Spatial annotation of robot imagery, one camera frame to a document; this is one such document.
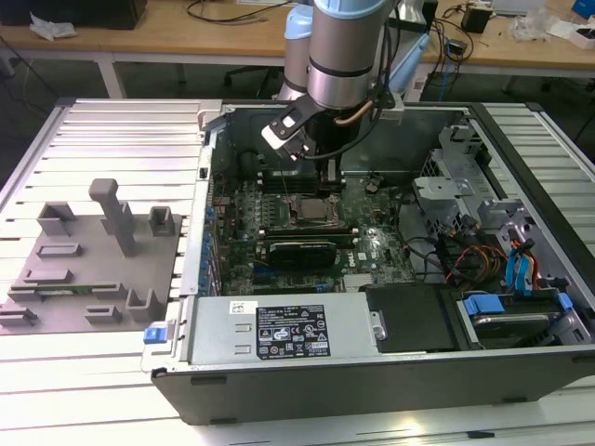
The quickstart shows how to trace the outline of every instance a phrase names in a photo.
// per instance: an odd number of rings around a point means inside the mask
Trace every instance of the blue clip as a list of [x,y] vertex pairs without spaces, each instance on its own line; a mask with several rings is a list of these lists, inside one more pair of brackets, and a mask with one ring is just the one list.
[[463,301],[463,305],[470,316],[505,312],[498,295],[470,295]]
[[164,344],[165,342],[167,342],[167,328],[145,328],[145,334],[142,340],[145,344]]
[[528,290],[525,286],[525,277],[529,270],[529,258],[526,256],[521,257],[521,263],[519,264],[519,270],[517,271],[517,279],[514,284],[514,289],[521,291],[524,295],[531,295],[531,290]]
[[514,265],[517,262],[516,254],[516,249],[511,250],[509,254],[509,263],[506,264],[506,285],[508,286],[511,286],[514,282]]
[[558,300],[560,300],[560,305],[564,308],[564,313],[567,313],[571,309],[573,309],[573,301],[570,300],[570,297],[566,293],[559,293]]

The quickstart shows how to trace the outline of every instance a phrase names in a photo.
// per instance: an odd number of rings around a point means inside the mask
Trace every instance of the copper pipe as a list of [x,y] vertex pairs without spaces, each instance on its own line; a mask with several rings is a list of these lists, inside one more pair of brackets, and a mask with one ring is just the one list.
[[374,102],[368,100],[360,110],[354,113],[349,118],[340,119],[335,118],[335,124],[339,127],[346,127],[347,125],[354,124],[358,119],[362,118],[372,107],[374,106]]

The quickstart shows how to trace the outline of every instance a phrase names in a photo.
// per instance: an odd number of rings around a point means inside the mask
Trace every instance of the gray plastic block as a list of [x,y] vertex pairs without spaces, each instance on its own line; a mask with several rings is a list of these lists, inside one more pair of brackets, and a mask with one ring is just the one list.
[[42,244],[36,253],[39,258],[77,257],[82,251],[79,243],[52,243]]
[[130,313],[135,322],[153,322],[160,319],[161,304],[157,300],[153,289],[149,290],[147,299],[144,302],[139,299],[134,290],[129,290],[126,299],[126,311]]
[[[122,205],[122,214],[124,215],[124,220],[125,220],[126,224],[130,224],[134,228],[134,216],[132,215],[132,211],[130,210],[130,206],[128,205],[128,202],[123,202],[123,203],[121,203],[121,205]],[[103,218],[101,220],[101,224],[103,225],[103,228],[105,229],[106,234],[113,235],[113,231],[112,231],[112,227],[110,226],[110,222],[106,218]]]
[[37,222],[47,237],[58,237],[69,235],[64,222],[74,219],[73,211],[66,202],[53,202],[44,205]]
[[8,296],[15,302],[41,302],[42,297],[35,290],[8,290]]
[[0,325],[3,327],[33,326],[37,315],[28,308],[0,308]]
[[102,286],[101,288],[94,287],[91,291],[98,300],[107,299],[126,299],[128,297],[128,290],[121,284],[115,283],[113,286]]
[[168,206],[154,206],[149,213],[149,225],[153,237],[174,235],[176,225]]
[[73,274],[66,268],[28,269],[22,281],[25,283],[70,283]]
[[108,221],[109,229],[118,242],[122,254],[131,257],[136,253],[136,241],[133,236],[133,221],[122,212],[122,205],[115,193],[118,183],[112,178],[96,178],[89,187],[89,197],[99,203]]
[[[16,300],[20,299],[22,305],[35,313],[40,322],[34,326],[0,327],[0,335],[141,331],[148,323],[135,321],[132,313],[126,309],[128,290],[131,289],[140,300],[140,303],[133,302],[132,307],[146,305],[146,296],[153,289],[154,300],[159,305],[150,303],[150,311],[155,308],[154,314],[158,315],[154,319],[163,319],[178,250],[181,216],[173,215],[174,235],[163,237],[152,235],[148,214],[133,216],[132,227],[138,251],[131,257],[123,256],[118,243],[106,235],[101,224],[103,218],[104,215],[77,216],[75,220],[64,221],[70,234],[68,238],[56,240],[43,232],[39,235],[20,278],[13,283],[8,293],[14,295]],[[40,246],[67,243],[79,243],[81,255],[41,258],[37,255]],[[57,269],[70,271],[71,281],[27,283],[23,280],[29,270]],[[15,299],[8,299],[2,309],[18,308],[18,304],[13,302]],[[89,323],[84,317],[86,307],[101,304],[114,305],[121,315],[121,321],[117,324]]]
[[85,318],[89,323],[120,323],[122,313],[115,305],[88,305]]

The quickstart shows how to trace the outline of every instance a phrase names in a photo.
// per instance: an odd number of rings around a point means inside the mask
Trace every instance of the motherboard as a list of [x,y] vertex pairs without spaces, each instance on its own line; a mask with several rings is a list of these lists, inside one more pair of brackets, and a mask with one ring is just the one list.
[[347,177],[318,198],[287,187],[215,184],[223,295],[357,292],[371,283],[411,282],[415,272],[394,224],[398,188]]

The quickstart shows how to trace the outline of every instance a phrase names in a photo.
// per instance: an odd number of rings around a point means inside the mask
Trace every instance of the warning label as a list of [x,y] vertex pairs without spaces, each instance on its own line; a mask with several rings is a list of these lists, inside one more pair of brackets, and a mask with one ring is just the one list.
[[331,356],[323,305],[257,308],[262,360]]

